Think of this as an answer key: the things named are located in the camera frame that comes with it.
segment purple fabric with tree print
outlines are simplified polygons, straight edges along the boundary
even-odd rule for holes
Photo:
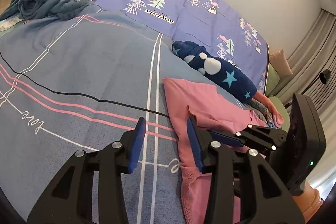
[[[95,0],[103,10],[122,10],[130,18],[173,41],[193,41],[247,75],[264,93],[268,46],[224,0]]]

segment navy fabric with star print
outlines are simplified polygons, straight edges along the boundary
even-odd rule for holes
[[[209,54],[205,47],[191,41],[176,41],[172,51],[183,59],[190,67],[198,70],[242,103],[249,102],[257,89],[253,82],[233,65]]]

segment pink shirt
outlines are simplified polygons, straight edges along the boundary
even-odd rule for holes
[[[169,117],[179,137],[178,154],[182,170],[181,200],[187,224],[203,224],[211,174],[201,174],[195,166],[186,122],[194,115],[197,125],[213,130],[243,130],[248,124],[266,126],[252,110],[244,110],[217,94],[217,87],[184,79],[163,79]],[[233,223],[240,220],[240,203],[235,197]]]

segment metal screw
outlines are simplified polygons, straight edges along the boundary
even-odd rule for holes
[[[77,151],[75,152],[75,156],[78,157],[78,158],[84,156],[84,154],[85,154],[85,153],[84,153],[83,150],[77,150]]]
[[[221,143],[220,142],[217,142],[217,141],[212,141],[210,143],[210,145],[213,147],[213,148],[219,148],[221,146]]]
[[[112,143],[113,148],[120,148],[121,146],[122,146],[122,143],[119,141]]]
[[[258,151],[255,150],[255,149],[250,149],[250,150],[249,150],[249,154],[250,154],[251,156],[256,156],[256,155],[258,154]]]

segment wooden floor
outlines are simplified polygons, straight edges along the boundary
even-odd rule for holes
[[[10,3],[11,0],[0,0],[0,14],[6,10]]]

